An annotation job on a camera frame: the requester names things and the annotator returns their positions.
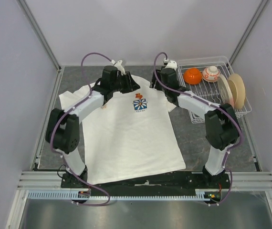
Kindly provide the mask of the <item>red orange brooch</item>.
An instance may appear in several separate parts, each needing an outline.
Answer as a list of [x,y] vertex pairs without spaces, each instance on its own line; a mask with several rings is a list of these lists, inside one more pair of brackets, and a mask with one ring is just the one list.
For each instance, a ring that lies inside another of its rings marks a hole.
[[137,94],[136,94],[136,98],[138,98],[138,99],[142,99],[142,98],[143,98],[143,96],[142,96],[142,94],[137,93]]

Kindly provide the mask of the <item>white t-shirt with flower print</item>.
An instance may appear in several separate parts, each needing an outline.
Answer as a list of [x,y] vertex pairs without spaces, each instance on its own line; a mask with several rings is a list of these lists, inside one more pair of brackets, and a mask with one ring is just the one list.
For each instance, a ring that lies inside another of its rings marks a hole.
[[105,109],[83,121],[87,182],[102,184],[185,169],[172,128],[169,103],[148,80],[133,76],[140,89],[114,93]]

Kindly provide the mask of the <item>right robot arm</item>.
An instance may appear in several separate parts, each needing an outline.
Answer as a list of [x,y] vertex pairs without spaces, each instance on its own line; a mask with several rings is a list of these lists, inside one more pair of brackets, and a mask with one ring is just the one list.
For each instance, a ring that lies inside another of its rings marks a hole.
[[196,96],[178,84],[175,68],[154,67],[151,86],[162,91],[167,100],[201,117],[205,122],[206,139],[210,144],[209,157],[203,166],[202,182],[214,187],[225,173],[225,161],[237,140],[242,141],[241,128],[230,104],[216,104]]

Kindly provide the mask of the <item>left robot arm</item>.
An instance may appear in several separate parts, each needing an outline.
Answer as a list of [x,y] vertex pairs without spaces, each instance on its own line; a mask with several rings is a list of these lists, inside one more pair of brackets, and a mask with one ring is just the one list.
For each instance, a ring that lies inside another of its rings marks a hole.
[[45,140],[51,150],[62,156],[66,170],[72,174],[72,183],[84,187],[88,182],[87,167],[78,152],[80,123],[97,108],[113,98],[115,92],[132,93],[140,86],[129,71],[116,66],[106,66],[90,91],[65,110],[54,108],[49,117]]

